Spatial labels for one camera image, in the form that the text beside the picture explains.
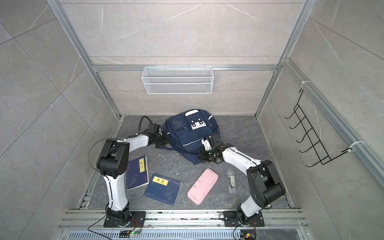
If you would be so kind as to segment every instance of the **wire basket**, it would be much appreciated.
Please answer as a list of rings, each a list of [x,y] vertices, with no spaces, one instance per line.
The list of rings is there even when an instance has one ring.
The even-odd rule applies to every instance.
[[[148,94],[212,93],[212,67],[146,67],[141,76]]]

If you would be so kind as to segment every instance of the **white zip tie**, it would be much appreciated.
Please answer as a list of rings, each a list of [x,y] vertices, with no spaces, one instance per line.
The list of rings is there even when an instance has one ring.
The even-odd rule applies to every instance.
[[[310,81],[302,81],[302,82],[301,82],[301,87],[300,87],[300,88],[303,88],[303,84],[304,84],[304,83],[309,83],[309,82],[310,82]]]
[[[366,143],[365,141],[356,141],[356,142],[352,143],[352,144],[349,146],[349,149],[347,150],[347,152],[351,152],[351,151],[352,151],[352,147],[353,147],[353,145],[355,145],[356,143],[359,143],[359,142]]]

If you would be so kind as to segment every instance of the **label sticker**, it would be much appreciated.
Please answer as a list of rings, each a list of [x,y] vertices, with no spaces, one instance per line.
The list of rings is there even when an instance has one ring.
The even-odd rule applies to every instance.
[[[231,178],[231,186],[235,187],[235,176],[229,175],[229,177]]]
[[[159,177],[154,177],[153,178],[153,182],[157,182],[157,183],[160,183],[164,186],[166,186],[168,184],[168,180],[165,180],[165,179],[162,179],[162,178],[159,178]]]
[[[145,171],[144,158],[140,159],[139,163],[140,163],[140,172],[144,172]]]

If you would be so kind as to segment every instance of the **navy blue backpack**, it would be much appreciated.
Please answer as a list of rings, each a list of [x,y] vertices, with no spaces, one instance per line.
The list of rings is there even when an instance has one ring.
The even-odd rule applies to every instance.
[[[205,110],[192,109],[166,120],[163,134],[168,136],[169,144],[193,164],[200,163],[200,152],[204,148],[201,140],[218,133],[215,118]]]

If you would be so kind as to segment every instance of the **black wire rack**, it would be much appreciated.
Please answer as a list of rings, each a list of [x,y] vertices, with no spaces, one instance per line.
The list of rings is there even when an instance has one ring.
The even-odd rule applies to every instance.
[[[297,143],[301,143],[302,141],[304,141],[304,138],[305,138],[306,136],[308,136],[308,139],[309,139],[309,141],[310,141],[310,143],[311,143],[312,146],[311,146],[310,148],[308,148],[307,150],[305,150],[304,152],[308,152],[310,149],[313,148],[314,151],[315,151],[315,153],[316,153],[316,155],[317,155],[317,157],[318,157],[318,159],[319,159],[319,161],[316,162],[316,163],[314,163],[313,165],[310,165],[310,166],[305,165],[305,166],[306,166],[306,167],[313,167],[313,166],[317,165],[318,163],[321,163],[322,165],[324,165],[324,164],[326,164],[326,163],[328,163],[328,162],[331,162],[332,160],[334,160],[334,159],[340,157],[341,155],[350,152],[350,151],[351,151],[351,148],[347,148],[347,149],[341,151],[341,154],[339,154],[338,156],[336,156],[336,157],[334,157],[334,158],[331,158],[331,157],[330,157],[330,155],[329,155],[328,152],[327,152],[327,149],[324,147],[323,143],[321,142],[321,140],[320,140],[319,136],[317,135],[316,131],[314,130],[314,128],[313,128],[311,122],[309,121],[309,119],[308,119],[307,116],[305,115],[303,109],[302,109],[302,108],[300,107],[300,105],[299,105],[300,98],[301,98],[301,96],[303,95],[303,89],[300,89],[299,93],[300,93],[300,97],[299,97],[299,99],[298,99],[298,101],[297,101],[295,107],[293,108],[293,113],[292,113],[292,115],[291,115],[289,118],[285,118],[285,119],[290,119],[294,114],[297,116],[297,118],[300,120],[299,123],[298,123],[295,127],[290,127],[290,129],[295,129],[297,126],[299,126],[299,125],[301,124],[301,126],[303,127],[303,129],[304,129],[304,131],[305,131],[305,134],[304,134],[303,138],[301,139],[301,141],[297,141],[297,140],[296,140],[296,142],[297,142]],[[297,114],[297,111],[298,111],[298,110],[300,110],[300,111],[303,113],[303,115],[304,115],[303,118],[300,118],[299,115]],[[303,124],[303,120],[304,120],[304,119],[306,119],[306,120],[308,121],[309,125],[311,126],[311,128],[309,128],[309,130],[306,130],[306,128],[304,127],[304,124]],[[317,137],[317,139],[318,139],[317,142],[315,142],[315,143],[312,142],[310,136],[308,135],[308,133],[309,133],[310,131],[313,131],[314,134],[316,135],[316,137]],[[324,157],[324,158],[322,158],[322,159],[320,158],[320,156],[319,156],[319,154],[318,154],[318,152],[317,152],[317,150],[316,150],[316,148],[315,148],[315,146],[316,146],[317,144],[321,144],[321,147],[324,149],[325,153],[327,154],[326,157]]]

